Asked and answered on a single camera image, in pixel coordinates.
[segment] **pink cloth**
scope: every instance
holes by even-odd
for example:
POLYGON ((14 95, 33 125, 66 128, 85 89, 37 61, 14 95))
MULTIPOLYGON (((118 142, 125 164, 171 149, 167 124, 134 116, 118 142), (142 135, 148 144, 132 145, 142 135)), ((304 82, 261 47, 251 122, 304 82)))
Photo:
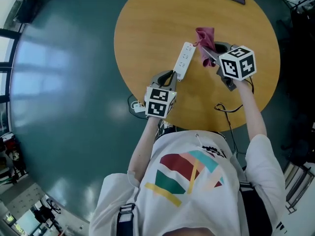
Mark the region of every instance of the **pink cloth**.
POLYGON ((215 29, 213 27, 198 27, 196 28, 197 42, 194 46, 198 46, 201 53, 201 61, 204 67, 206 66, 216 66, 211 63, 205 51, 202 49, 203 46, 210 48, 216 52, 215 47, 215 29))

